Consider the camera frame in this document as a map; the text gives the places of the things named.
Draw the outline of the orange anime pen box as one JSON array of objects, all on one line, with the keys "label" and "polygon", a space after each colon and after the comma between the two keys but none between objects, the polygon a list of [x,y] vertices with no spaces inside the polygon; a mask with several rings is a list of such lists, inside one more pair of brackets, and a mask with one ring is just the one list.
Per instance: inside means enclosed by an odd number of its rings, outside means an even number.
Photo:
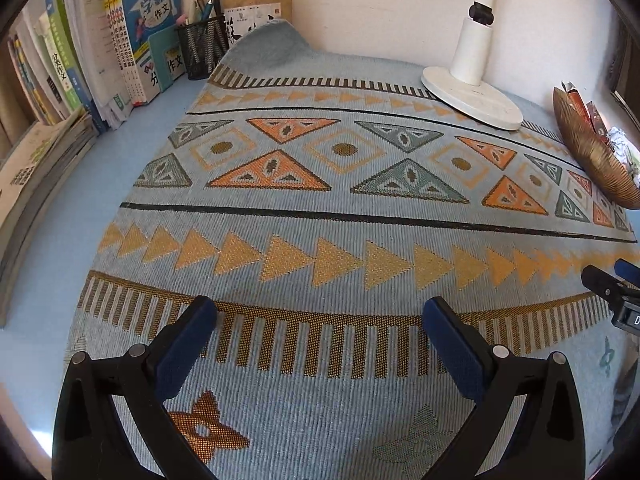
[{"label": "orange anime pen box", "polygon": [[596,104],[589,101],[586,107],[594,132],[597,133],[600,138],[606,139],[608,137],[608,129],[605,127],[604,121],[596,107]]}]

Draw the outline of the dark red pen box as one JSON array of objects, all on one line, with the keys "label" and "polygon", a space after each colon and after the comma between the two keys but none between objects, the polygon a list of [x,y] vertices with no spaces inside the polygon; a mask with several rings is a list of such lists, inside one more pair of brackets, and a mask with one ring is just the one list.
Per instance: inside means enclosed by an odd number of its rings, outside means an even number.
[{"label": "dark red pen box", "polygon": [[570,81],[562,81],[562,87],[568,99],[570,100],[570,105],[574,108],[574,110],[576,110],[577,114],[588,125],[588,127],[591,128],[592,123],[590,115],[588,113],[588,108],[586,107],[586,104],[582,99],[582,96],[580,95],[577,87]]}]

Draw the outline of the brown ribbed bowl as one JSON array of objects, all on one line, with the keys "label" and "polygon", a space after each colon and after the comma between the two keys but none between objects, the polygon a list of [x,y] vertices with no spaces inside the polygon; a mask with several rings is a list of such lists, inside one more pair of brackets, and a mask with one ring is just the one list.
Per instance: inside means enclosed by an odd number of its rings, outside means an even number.
[{"label": "brown ribbed bowl", "polygon": [[554,87],[552,101],[563,142],[587,176],[610,202],[638,210],[639,189],[623,164],[574,110],[563,90]]}]

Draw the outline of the dark monitor screen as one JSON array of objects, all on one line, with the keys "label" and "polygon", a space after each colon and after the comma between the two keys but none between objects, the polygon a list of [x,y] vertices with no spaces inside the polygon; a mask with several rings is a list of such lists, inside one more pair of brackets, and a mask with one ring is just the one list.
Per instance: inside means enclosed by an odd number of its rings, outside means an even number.
[{"label": "dark monitor screen", "polygon": [[634,128],[639,129],[639,40],[618,14],[612,24],[608,46],[605,84]]}]

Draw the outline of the white desk lamp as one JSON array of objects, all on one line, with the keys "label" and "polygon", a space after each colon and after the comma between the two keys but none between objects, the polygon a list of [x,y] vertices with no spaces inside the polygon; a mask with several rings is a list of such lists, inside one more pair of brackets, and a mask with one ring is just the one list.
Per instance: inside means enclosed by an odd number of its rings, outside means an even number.
[{"label": "white desk lamp", "polygon": [[462,23],[449,67],[424,68],[421,82],[436,98],[485,125],[506,131],[521,127],[523,114],[501,91],[484,81],[492,41],[495,0],[474,0]]}]

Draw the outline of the stack of flat magazines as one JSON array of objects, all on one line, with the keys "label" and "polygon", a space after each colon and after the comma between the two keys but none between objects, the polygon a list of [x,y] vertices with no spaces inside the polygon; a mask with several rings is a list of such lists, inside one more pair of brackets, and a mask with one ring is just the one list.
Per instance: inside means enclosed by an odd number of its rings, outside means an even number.
[{"label": "stack of flat magazines", "polygon": [[1,323],[6,324],[24,251],[58,188],[96,140],[82,108],[53,126],[35,122],[1,166]]}]

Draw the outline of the patterned blue woven mat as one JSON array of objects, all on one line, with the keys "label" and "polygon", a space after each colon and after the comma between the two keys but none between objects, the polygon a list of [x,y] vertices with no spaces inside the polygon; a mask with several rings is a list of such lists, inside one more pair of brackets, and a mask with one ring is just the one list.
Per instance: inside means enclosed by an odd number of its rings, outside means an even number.
[{"label": "patterned blue woven mat", "polygon": [[166,408],[221,479],[422,477],[472,408],[422,330],[434,296],[519,356],[563,352],[587,471],[612,452],[638,341],[580,272],[637,260],[637,228],[545,110],[521,102],[501,131],[420,75],[262,26],[104,232],[68,351],[120,356],[212,298],[216,328]]}]

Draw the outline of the upright books row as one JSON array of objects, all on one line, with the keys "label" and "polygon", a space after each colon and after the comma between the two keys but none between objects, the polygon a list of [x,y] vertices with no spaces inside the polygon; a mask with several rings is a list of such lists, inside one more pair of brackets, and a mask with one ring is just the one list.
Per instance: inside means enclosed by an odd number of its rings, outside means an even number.
[{"label": "upright books row", "polygon": [[119,128],[132,102],[115,61],[103,0],[22,3],[6,50],[35,118],[54,125],[83,108],[99,132]]}]

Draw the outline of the teal bookend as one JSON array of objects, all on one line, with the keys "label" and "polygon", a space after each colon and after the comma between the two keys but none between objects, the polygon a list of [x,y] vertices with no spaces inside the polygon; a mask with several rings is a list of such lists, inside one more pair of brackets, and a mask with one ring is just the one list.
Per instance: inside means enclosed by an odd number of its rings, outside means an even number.
[{"label": "teal bookend", "polygon": [[166,91],[186,72],[178,35],[173,27],[154,32],[149,38],[160,92]]}]

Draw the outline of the black mesh pen holder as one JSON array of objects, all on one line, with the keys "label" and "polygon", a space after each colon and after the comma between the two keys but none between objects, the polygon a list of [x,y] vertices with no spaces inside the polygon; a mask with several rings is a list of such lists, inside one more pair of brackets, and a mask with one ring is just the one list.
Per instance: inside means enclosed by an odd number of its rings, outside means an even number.
[{"label": "black mesh pen holder", "polygon": [[186,76],[206,79],[229,50],[226,23],[222,14],[189,25],[177,25]]}]

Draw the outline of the brown cardboard box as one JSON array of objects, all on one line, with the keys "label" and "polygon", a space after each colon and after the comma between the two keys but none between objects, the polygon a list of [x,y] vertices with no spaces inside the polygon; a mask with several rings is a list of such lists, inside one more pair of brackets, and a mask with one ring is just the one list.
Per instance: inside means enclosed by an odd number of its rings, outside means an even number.
[{"label": "brown cardboard box", "polygon": [[270,21],[292,21],[293,0],[224,0],[222,6],[230,46]]}]

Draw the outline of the blue study book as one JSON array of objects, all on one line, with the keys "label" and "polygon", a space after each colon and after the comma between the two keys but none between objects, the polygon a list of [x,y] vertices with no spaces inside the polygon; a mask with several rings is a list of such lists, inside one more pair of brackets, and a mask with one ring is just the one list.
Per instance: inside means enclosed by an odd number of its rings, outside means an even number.
[{"label": "blue study book", "polygon": [[160,93],[150,37],[175,25],[182,0],[103,0],[103,3],[131,103],[148,104]]}]

